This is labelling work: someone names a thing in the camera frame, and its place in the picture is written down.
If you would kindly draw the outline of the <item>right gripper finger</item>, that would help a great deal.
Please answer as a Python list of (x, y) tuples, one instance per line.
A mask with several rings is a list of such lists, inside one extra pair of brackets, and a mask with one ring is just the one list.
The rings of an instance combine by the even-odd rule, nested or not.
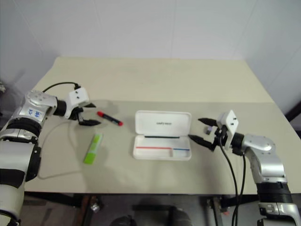
[(199, 118), (198, 121), (210, 127), (217, 127), (217, 121), (215, 119), (210, 118)]
[(188, 137), (192, 141), (197, 143), (198, 145), (208, 148), (210, 151), (215, 150), (215, 145), (213, 143), (209, 142), (209, 141), (204, 140), (202, 137), (199, 137), (197, 135), (188, 135)]

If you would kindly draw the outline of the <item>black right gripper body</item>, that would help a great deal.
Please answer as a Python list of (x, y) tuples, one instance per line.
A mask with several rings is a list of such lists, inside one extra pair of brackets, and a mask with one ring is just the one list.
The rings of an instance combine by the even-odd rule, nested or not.
[(226, 142), (228, 140), (228, 135), (227, 135), (227, 127), (225, 125), (222, 125), (221, 128), (217, 128), (216, 131), (214, 132), (214, 142), (213, 142), (213, 148), (216, 148), (217, 146), (222, 146), (225, 147)]

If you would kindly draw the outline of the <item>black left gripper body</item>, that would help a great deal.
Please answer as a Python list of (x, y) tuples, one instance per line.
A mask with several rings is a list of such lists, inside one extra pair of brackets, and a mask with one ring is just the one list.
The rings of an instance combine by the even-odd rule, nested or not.
[(82, 117), (82, 113), (83, 113), (83, 108), (76, 107), (72, 110), (70, 114), (70, 119), (74, 121), (77, 120), (79, 125), (84, 125), (84, 119)]

